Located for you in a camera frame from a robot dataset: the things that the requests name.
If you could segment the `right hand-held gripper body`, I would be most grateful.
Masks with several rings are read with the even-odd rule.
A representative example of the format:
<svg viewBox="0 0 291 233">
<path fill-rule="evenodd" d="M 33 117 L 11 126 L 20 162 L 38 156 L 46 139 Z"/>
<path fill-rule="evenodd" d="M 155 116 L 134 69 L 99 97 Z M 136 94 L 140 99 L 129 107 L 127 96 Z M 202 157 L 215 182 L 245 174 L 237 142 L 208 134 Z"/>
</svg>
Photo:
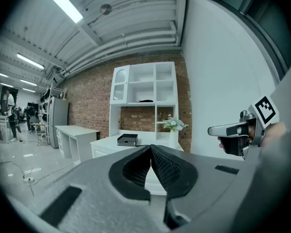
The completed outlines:
<svg viewBox="0 0 291 233">
<path fill-rule="evenodd" d="M 208 135 L 220 138 L 226 154 L 246 158 L 250 147 L 260 147 L 266 129 L 275 123 L 279 112 L 269 96 L 263 96 L 240 112 L 237 123 L 208 128 Z"/>
</svg>

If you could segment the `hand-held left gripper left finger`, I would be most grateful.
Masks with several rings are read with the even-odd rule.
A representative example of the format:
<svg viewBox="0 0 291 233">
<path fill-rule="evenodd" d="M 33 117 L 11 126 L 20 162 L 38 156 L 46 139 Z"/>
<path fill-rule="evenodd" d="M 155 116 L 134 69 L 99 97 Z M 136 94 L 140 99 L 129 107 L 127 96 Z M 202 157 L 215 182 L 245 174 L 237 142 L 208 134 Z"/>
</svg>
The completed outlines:
<svg viewBox="0 0 291 233">
<path fill-rule="evenodd" d="M 109 170 L 112 186 L 127 199 L 150 201 L 150 192 L 145 189 L 145 183 L 151 159 L 151 147 L 145 145 L 113 163 Z"/>
</svg>

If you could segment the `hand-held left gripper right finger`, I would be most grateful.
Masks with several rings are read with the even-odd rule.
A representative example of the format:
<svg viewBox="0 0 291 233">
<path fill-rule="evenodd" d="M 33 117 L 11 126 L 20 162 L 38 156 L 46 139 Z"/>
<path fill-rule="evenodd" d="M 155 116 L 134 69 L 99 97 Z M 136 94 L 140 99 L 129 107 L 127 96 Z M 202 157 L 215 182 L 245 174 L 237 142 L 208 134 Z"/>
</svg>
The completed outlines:
<svg viewBox="0 0 291 233">
<path fill-rule="evenodd" d="M 198 179 L 198 172 L 191 163 L 162 147 L 151 145 L 151 152 L 151 167 L 167 193 L 163 222 L 168 228 L 175 229 L 188 223 L 188 220 L 176 214 L 171 200 L 184 197 L 191 191 Z"/>
</svg>

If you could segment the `person's right forearm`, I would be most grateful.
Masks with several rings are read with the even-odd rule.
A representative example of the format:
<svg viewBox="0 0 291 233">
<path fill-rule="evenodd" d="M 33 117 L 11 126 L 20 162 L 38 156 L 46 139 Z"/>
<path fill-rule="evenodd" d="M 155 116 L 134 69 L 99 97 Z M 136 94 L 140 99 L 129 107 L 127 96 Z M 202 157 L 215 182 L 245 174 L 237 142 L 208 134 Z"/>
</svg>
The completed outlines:
<svg viewBox="0 0 291 233">
<path fill-rule="evenodd" d="M 287 129 L 284 122 L 277 122 L 270 124 L 265 131 L 261 147 L 265 147 L 268 143 L 272 142 L 283 136 L 286 133 Z"/>
</svg>

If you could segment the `white vase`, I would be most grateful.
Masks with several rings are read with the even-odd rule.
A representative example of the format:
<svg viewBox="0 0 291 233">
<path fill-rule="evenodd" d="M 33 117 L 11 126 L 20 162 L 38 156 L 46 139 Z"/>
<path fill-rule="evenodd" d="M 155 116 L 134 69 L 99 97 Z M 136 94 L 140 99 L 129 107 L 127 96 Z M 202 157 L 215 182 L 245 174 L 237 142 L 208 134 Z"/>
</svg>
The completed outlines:
<svg viewBox="0 0 291 233">
<path fill-rule="evenodd" d="M 178 131 L 170 131 L 169 135 L 169 147 L 176 149 L 178 146 Z"/>
</svg>

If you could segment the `black open box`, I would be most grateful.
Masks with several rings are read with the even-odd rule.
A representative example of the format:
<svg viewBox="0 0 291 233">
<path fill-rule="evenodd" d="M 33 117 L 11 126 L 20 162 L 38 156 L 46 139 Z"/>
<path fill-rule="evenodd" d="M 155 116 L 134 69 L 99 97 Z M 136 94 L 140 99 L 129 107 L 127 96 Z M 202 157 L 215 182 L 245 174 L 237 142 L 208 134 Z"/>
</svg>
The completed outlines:
<svg viewBox="0 0 291 233">
<path fill-rule="evenodd" d="M 123 147 L 136 147 L 137 142 L 138 142 L 137 134 L 125 133 L 125 134 L 122 134 L 117 139 L 117 145 L 123 146 Z"/>
</svg>

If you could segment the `artificial flower bouquet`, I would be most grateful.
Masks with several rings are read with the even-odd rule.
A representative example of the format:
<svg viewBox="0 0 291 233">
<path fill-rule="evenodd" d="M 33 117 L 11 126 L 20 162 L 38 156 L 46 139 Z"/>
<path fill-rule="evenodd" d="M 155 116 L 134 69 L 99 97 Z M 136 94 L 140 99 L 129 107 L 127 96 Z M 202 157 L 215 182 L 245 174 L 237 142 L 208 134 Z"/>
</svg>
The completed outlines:
<svg viewBox="0 0 291 233">
<path fill-rule="evenodd" d="M 168 115 L 168 119 L 163 121 L 163 127 L 165 129 L 170 129 L 170 131 L 177 132 L 182 131 L 183 129 L 188 127 L 188 125 L 183 123 L 176 117 L 171 117 L 171 115 Z"/>
</svg>

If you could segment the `white desk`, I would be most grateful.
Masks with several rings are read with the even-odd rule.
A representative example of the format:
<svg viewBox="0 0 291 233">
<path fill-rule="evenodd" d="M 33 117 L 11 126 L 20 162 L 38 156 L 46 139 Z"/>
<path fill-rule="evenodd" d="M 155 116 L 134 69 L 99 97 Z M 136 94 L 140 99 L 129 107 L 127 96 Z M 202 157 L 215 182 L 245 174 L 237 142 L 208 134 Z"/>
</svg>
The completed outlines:
<svg viewBox="0 0 291 233">
<path fill-rule="evenodd" d="M 56 126 L 59 151 L 74 166 L 93 158 L 91 142 L 100 139 L 100 131 L 75 125 Z"/>
</svg>

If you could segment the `white hutch shelf unit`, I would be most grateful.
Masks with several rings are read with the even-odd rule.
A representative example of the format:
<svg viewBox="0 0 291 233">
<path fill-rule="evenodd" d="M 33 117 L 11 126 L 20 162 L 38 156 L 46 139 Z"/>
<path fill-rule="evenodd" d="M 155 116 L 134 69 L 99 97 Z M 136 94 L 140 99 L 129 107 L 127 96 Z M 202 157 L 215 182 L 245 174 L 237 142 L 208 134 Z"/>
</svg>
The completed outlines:
<svg viewBox="0 0 291 233">
<path fill-rule="evenodd" d="M 153 103 L 138 103 L 153 100 Z M 174 62 L 156 62 L 117 67 L 113 72 L 109 136 L 119 132 L 119 109 L 122 107 L 153 107 L 155 133 L 163 126 L 166 117 L 157 112 L 162 108 L 172 108 L 172 117 L 178 117 L 178 89 Z"/>
</svg>

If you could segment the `grey refrigerator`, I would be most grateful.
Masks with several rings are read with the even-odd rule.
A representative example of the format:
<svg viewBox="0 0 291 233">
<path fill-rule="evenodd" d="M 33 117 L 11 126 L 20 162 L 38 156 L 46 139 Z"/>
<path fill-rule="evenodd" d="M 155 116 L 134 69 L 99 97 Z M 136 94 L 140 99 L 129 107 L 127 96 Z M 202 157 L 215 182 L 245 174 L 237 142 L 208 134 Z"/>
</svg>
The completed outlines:
<svg viewBox="0 0 291 233">
<path fill-rule="evenodd" d="M 49 140 L 53 148 L 58 148 L 58 137 L 56 126 L 66 126 L 68 124 L 68 106 L 66 100 L 52 97 L 49 101 L 48 110 L 48 130 Z"/>
</svg>

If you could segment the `small white table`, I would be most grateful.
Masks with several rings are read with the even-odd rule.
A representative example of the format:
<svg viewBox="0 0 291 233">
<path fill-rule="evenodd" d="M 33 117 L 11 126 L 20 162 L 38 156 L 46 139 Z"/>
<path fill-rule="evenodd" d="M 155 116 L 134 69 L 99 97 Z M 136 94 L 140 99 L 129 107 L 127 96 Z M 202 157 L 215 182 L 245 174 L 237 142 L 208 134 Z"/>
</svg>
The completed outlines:
<svg viewBox="0 0 291 233">
<path fill-rule="evenodd" d="M 37 140 L 37 146 L 49 144 L 48 126 L 45 123 L 31 123 Z"/>
</svg>

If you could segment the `white storage rack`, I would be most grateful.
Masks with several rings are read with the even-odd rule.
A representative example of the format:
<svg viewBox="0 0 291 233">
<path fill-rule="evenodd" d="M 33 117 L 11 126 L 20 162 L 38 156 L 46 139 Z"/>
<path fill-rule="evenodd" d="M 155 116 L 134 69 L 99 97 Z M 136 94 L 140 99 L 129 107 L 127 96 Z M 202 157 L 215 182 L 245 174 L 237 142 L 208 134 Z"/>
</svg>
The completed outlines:
<svg viewBox="0 0 291 233">
<path fill-rule="evenodd" d="M 54 87 L 53 85 L 47 89 L 47 91 L 43 94 L 41 97 L 41 119 L 46 122 L 47 125 L 49 125 L 49 101 L 52 97 L 56 97 L 62 100 L 65 99 L 66 90 L 59 89 L 57 87 Z"/>
</svg>

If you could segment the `white ceiling pipes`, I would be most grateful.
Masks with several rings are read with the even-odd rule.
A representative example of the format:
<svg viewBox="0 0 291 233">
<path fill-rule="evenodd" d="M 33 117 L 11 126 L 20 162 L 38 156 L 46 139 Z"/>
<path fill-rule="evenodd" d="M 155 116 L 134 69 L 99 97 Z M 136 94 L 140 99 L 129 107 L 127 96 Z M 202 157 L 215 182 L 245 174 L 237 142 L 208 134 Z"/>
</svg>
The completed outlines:
<svg viewBox="0 0 291 233">
<path fill-rule="evenodd" d="M 169 23 L 170 28 L 167 30 L 146 31 L 131 35 L 124 35 L 106 44 L 103 44 L 94 50 L 89 51 L 80 59 L 70 64 L 60 74 L 63 77 L 71 75 L 73 72 L 83 68 L 87 64 L 98 61 L 107 54 L 120 52 L 124 49 L 144 46 L 152 43 L 173 43 L 177 41 L 177 28 L 173 21 Z"/>
</svg>

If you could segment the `round ceiling fixture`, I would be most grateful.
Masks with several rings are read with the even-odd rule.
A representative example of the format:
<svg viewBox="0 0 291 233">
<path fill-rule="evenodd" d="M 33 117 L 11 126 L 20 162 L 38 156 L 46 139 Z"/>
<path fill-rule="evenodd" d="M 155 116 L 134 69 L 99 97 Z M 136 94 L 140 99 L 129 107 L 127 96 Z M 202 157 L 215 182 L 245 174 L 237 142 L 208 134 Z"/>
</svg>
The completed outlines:
<svg viewBox="0 0 291 233">
<path fill-rule="evenodd" d="M 100 7 L 100 12 L 102 15 L 109 15 L 112 11 L 112 6 L 110 4 L 103 4 Z"/>
</svg>

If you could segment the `dark window frame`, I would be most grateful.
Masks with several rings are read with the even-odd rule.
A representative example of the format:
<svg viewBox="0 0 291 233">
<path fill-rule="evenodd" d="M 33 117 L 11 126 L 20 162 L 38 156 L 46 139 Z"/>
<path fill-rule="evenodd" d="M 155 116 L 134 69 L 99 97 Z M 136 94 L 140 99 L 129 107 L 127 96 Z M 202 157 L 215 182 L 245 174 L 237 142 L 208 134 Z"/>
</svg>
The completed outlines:
<svg viewBox="0 0 291 233">
<path fill-rule="evenodd" d="M 266 48 L 280 80 L 291 67 L 291 0 L 213 0 L 238 16 Z"/>
</svg>

